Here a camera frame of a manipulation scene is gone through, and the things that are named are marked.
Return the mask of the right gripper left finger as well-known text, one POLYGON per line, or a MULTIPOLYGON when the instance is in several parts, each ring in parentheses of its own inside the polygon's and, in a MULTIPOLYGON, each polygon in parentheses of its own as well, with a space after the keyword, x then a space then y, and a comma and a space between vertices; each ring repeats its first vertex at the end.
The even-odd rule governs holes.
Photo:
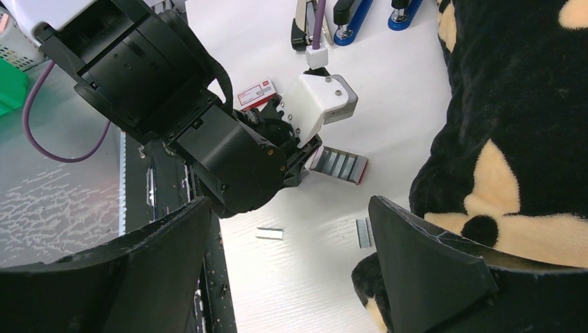
POLYGON ((125 234, 51 263, 1 269, 2 332, 118 332, 140 236, 125 234))

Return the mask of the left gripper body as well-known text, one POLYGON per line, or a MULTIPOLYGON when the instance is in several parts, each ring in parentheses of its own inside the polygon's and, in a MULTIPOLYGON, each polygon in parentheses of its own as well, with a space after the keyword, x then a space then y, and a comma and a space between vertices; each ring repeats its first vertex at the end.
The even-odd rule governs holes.
POLYGON ((322 146, 322 140, 315 135, 299 148, 297 145, 300 143, 300 138, 297 137, 296 129, 282 119, 284 112, 277 109, 281 101, 282 97, 275 95, 262 109, 251 108, 236 111, 234 114, 256 133, 281 149, 286 156, 282 187, 297 187, 308 173, 305 164, 322 146))

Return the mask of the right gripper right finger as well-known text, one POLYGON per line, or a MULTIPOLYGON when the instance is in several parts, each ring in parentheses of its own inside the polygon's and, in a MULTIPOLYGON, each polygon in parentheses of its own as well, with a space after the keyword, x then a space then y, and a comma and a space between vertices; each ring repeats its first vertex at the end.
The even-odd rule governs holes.
POLYGON ((383 196, 368 206, 396 332, 586 332, 587 270, 508 255, 383 196))

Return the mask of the grey staple strip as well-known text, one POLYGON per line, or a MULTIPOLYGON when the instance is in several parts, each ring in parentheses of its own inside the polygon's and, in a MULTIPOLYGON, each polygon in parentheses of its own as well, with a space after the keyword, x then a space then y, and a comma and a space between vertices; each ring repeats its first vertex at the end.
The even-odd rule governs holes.
POLYGON ((258 239, 282 241, 284 239, 284 230, 281 228, 257 228, 255 237, 258 239))
POLYGON ((371 247, 371 238, 370 238, 370 225, 367 218, 360 218, 355 220, 356 224, 356 232, 358 236, 358 246, 359 248, 370 248, 371 247))

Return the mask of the box of staples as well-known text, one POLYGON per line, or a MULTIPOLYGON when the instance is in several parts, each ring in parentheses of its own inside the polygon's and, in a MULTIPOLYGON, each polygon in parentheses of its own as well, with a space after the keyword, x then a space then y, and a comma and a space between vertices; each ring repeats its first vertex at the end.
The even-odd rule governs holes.
POLYGON ((368 162, 369 159, 365 156, 322 146, 314 155, 310 170, 359 185, 368 162))

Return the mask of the grey beige stapler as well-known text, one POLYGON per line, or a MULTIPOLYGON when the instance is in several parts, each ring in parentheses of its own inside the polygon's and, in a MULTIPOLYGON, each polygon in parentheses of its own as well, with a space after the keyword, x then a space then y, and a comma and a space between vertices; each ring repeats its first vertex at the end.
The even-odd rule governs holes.
POLYGON ((291 27, 291 46, 295 51, 304 52, 308 46, 312 45, 318 2, 298 0, 296 3, 291 27))

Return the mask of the blue stapler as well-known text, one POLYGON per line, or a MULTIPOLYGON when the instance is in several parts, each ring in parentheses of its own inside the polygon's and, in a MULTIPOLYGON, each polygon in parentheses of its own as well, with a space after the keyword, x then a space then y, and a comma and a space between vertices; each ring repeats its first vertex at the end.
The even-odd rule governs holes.
POLYGON ((407 29, 417 14, 422 0, 392 0, 392 12, 388 18, 388 28, 393 31, 407 29))
POLYGON ((334 43, 338 46, 350 45, 369 13, 373 0, 338 0, 333 7, 333 21, 337 25, 334 43))

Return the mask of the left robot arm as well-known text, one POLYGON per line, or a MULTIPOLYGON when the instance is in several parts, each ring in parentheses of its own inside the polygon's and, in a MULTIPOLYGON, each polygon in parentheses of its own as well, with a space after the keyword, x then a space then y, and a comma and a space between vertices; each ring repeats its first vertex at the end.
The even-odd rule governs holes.
POLYGON ((197 192, 228 218, 300 184, 321 145, 270 102, 233 106, 225 69, 172 10, 144 1, 4 1, 24 35, 75 91, 141 144, 159 141, 193 166, 197 192))

